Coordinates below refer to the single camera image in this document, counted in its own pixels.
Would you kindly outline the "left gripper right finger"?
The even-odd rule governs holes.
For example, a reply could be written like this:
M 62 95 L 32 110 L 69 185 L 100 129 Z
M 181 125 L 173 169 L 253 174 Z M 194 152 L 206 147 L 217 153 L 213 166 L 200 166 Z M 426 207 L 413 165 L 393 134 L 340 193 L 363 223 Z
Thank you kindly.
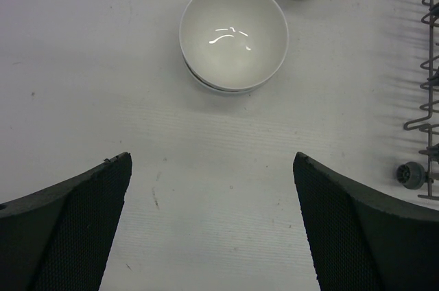
M 302 152 L 292 171 L 321 290 L 438 289 L 438 211 L 381 193 Z

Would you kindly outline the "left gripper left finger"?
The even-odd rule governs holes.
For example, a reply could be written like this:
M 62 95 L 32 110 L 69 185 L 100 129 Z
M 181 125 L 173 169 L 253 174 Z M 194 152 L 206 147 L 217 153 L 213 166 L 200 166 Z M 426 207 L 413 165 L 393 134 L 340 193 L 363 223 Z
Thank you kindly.
M 1 204 L 1 289 L 98 290 L 131 175 L 123 152 Z

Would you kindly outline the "white bowl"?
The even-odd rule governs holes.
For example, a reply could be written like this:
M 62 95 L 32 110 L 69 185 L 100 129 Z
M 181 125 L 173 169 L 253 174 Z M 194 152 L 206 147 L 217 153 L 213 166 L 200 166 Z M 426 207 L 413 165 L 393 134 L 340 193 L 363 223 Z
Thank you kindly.
M 193 78 L 194 78 L 196 81 L 198 81 L 202 86 L 205 86 L 205 87 L 208 88 L 208 89 L 211 89 L 211 90 L 213 90 L 213 91 L 217 91 L 217 92 L 221 92 L 221 93 L 230 93 L 230 94 L 249 93 L 249 92 L 252 92 L 252 91 L 255 91 L 255 90 L 261 88 L 262 86 L 264 86 L 264 85 L 267 83 L 267 81 L 265 81 L 265 82 L 263 82 L 263 83 L 261 83 L 261 84 L 259 84 L 259 85 L 256 85 L 256 86 L 254 86 L 254 87 L 250 87 L 250 88 L 247 88 L 247 89 L 237 89 L 237 90 L 233 90 L 233 89 L 223 89 L 223 88 L 221 88 L 221 87 L 218 87 L 218 86 L 214 86 L 214 85 L 212 85 L 212 84 L 209 84 L 208 82 L 206 82 L 205 80 L 203 80 L 203 79 L 202 79 L 200 76 L 198 76 L 198 75 L 196 74 L 196 72 L 195 72 L 195 71 L 189 66 L 189 64 L 187 63 L 187 61 L 185 61 L 185 66 L 186 66 L 187 70 L 189 71 L 189 73 L 193 76 Z
M 209 84 L 247 89 L 280 69 L 289 30 L 275 0 L 190 0 L 179 44 L 184 60 Z

